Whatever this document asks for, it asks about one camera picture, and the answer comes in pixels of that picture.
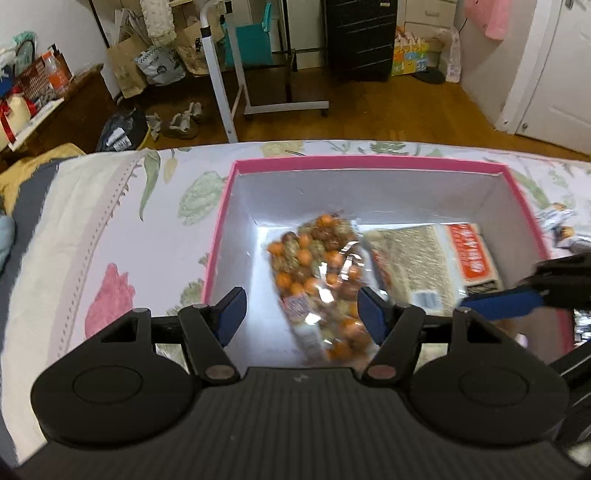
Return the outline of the cream knitted cardigan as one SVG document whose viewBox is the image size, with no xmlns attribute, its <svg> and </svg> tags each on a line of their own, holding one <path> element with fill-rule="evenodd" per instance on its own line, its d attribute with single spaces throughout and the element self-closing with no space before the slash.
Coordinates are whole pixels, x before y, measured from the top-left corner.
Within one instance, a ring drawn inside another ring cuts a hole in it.
<svg viewBox="0 0 591 480">
<path fill-rule="evenodd" d="M 168 0 L 140 0 L 148 37 L 154 46 L 167 46 L 176 40 L 172 7 Z"/>
</svg>

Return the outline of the white door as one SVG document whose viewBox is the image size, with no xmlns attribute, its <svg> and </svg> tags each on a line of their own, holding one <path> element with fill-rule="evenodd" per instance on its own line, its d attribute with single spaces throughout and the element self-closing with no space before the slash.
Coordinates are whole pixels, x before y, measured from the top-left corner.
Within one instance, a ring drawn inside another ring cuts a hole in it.
<svg viewBox="0 0 591 480">
<path fill-rule="evenodd" d="M 496 128 L 590 153 L 590 3 L 539 1 Z"/>
</svg>

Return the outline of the pair of shoes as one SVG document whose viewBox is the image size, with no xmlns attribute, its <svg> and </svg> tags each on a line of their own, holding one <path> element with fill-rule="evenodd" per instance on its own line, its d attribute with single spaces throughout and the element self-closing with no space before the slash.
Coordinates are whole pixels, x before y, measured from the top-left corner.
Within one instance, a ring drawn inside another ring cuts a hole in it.
<svg viewBox="0 0 591 480">
<path fill-rule="evenodd" d="M 173 115 L 162 133 L 168 138 L 192 140 L 198 135 L 201 119 L 201 103 L 190 102 L 184 111 Z"/>
</svg>

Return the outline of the white snack bar wrapper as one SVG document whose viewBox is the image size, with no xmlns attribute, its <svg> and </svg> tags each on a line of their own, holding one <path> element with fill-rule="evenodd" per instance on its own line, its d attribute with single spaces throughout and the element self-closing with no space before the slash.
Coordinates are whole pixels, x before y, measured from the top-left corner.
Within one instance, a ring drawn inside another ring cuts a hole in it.
<svg viewBox="0 0 591 480">
<path fill-rule="evenodd" d="M 552 203 L 540 210 L 535 218 L 541 231 L 550 239 L 553 248 L 572 254 L 590 252 L 590 225 L 575 223 L 575 211 L 562 203 Z"/>
</svg>

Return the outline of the white wardrobe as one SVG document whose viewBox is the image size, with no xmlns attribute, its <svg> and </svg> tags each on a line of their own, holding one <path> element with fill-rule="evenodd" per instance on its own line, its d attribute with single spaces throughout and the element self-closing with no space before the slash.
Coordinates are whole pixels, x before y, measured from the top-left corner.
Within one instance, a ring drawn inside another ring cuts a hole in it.
<svg viewBox="0 0 591 480">
<path fill-rule="evenodd" d="M 399 0 L 398 26 L 415 36 L 430 38 L 454 26 L 456 0 Z"/>
</svg>

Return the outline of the beige cracker pack orange label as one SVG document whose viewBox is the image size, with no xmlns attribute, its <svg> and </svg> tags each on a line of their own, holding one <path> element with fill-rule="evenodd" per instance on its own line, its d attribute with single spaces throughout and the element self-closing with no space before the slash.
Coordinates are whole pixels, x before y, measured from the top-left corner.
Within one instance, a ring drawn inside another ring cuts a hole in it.
<svg viewBox="0 0 591 480">
<path fill-rule="evenodd" d="M 467 296 L 497 292 L 503 282 L 475 223 L 374 229 L 363 235 L 380 289 L 391 300 L 449 316 Z"/>
</svg>

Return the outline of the teal bag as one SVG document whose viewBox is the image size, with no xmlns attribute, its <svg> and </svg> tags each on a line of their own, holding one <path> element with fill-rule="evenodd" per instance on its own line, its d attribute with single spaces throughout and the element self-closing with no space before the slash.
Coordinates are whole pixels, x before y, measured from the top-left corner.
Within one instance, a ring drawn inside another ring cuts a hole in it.
<svg viewBox="0 0 591 480">
<path fill-rule="evenodd" d="M 263 67 L 273 65 L 273 52 L 271 52 L 270 46 L 271 16 L 273 16 L 273 3 L 266 1 L 259 23 L 236 28 L 243 66 Z"/>
</svg>

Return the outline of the pink hanging bag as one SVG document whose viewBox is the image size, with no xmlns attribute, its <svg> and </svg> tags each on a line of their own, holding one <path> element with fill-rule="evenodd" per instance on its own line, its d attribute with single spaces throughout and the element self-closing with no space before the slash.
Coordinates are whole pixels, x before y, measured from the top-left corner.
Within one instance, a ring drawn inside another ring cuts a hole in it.
<svg viewBox="0 0 591 480">
<path fill-rule="evenodd" d="M 505 38 L 511 17 L 512 0 L 466 0 L 465 16 L 489 39 Z"/>
</svg>

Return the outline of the colourful gift bag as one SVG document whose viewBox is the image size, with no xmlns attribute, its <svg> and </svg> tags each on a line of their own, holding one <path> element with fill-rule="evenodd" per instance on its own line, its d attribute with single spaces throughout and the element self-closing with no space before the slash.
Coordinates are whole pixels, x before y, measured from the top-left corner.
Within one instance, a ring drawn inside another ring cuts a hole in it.
<svg viewBox="0 0 591 480">
<path fill-rule="evenodd" d="M 392 76 L 412 75 L 437 68 L 443 43 L 436 38 L 425 39 L 397 28 L 394 39 Z"/>
</svg>

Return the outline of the brown paper bag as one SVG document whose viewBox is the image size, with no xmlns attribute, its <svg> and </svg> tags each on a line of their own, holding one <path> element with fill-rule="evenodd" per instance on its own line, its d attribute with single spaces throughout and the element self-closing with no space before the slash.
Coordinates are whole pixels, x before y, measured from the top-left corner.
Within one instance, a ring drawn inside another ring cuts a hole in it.
<svg viewBox="0 0 591 480">
<path fill-rule="evenodd" d="M 107 49 L 114 77 L 126 99 L 141 94 L 147 86 L 144 74 L 134 61 L 146 49 L 147 44 L 137 34 Z"/>
</svg>

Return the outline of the dark wooden nightstand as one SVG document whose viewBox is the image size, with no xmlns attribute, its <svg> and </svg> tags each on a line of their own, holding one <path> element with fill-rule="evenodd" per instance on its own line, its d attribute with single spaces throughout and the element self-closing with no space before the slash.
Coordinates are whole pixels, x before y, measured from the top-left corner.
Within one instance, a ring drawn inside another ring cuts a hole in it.
<svg viewBox="0 0 591 480">
<path fill-rule="evenodd" d="M 66 143 L 74 144 L 84 153 L 93 153 L 104 125 L 117 110 L 102 70 L 102 64 L 95 64 L 77 74 L 64 101 L 15 152 L 5 147 L 1 151 L 1 160 L 11 164 Z"/>
</svg>

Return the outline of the black suitcase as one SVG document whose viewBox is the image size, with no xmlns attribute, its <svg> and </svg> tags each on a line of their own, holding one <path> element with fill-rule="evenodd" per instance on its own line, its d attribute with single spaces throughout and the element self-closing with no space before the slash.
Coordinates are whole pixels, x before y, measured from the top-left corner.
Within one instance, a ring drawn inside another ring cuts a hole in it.
<svg viewBox="0 0 591 480">
<path fill-rule="evenodd" d="M 335 81 L 387 81 L 394 59 L 398 2 L 322 2 L 325 66 Z"/>
</svg>

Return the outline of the white frame side table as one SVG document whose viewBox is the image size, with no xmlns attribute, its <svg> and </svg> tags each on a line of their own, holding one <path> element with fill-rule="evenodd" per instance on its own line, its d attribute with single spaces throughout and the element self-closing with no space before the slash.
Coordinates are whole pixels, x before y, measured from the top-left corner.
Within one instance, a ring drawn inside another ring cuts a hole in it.
<svg viewBox="0 0 591 480">
<path fill-rule="evenodd" d="M 238 93 L 235 95 L 235 100 L 230 104 L 228 95 L 226 94 L 223 83 L 221 67 L 219 66 L 218 56 L 216 53 L 215 42 L 213 39 L 213 31 L 211 21 L 208 19 L 208 14 L 216 11 L 218 5 L 223 5 L 224 13 L 219 14 L 221 24 L 228 27 L 228 37 L 230 52 L 235 65 L 235 75 L 238 81 Z M 249 88 L 247 87 L 245 69 L 243 69 L 242 55 L 240 55 L 238 33 L 236 33 L 235 23 L 233 22 L 233 11 L 231 1 L 206 1 L 200 10 L 200 34 L 202 48 L 204 48 L 204 56 L 208 69 L 209 77 L 214 91 L 214 96 L 217 104 L 217 109 L 221 115 L 221 121 L 224 128 L 226 138 L 229 143 L 238 143 L 238 132 L 235 129 L 235 114 L 242 100 L 245 101 L 245 108 L 243 114 L 245 118 L 254 115 L 263 115 L 271 113 L 284 112 L 301 112 L 301 111 L 319 111 L 322 116 L 327 117 L 329 114 L 329 101 L 299 101 L 293 100 L 291 95 L 290 73 L 294 66 L 294 56 L 297 55 L 297 50 L 290 47 L 290 23 L 288 22 L 287 1 L 283 1 L 283 23 L 284 33 L 287 37 L 287 84 L 286 84 L 286 98 L 287 102 L 252 105 L 249 97 Z"/>
</svg>

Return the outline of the floral bed sheet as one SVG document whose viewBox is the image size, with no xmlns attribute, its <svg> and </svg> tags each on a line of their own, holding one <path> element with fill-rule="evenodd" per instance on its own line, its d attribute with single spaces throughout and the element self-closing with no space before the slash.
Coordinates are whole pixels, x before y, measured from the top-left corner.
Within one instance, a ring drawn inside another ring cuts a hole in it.
<svg viewBox="0 0 591 480">
<path fill-rule="evenodd" d="M 214 229 L 239 160 L 361 156 L 506 165 L 530 209 L 590 224 L 590 166 L 529 153 L 394 141 L 280 141 L 67 155 L 6 199 L 14 242 L 1 275 L 1 447 L 17 465 L 44 444 L 37 376 L 123 313 L 174 314 L 204 296 Z"/>
</svg>

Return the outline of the clear bag orange nut snacks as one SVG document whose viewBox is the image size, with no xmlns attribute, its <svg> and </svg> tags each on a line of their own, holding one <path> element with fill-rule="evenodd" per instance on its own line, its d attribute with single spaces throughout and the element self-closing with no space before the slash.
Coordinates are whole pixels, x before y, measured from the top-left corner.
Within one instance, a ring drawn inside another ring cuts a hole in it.
<svg viewBox="0 0 591 480">
<path fill-rule="evenodd" d="M 360 369 L 375 351 L 358 310 L 368 279 L 361 240 L 351 220 L 327 213 L 266 245 L 281 310 L 308 362 Z"/>
</svg>

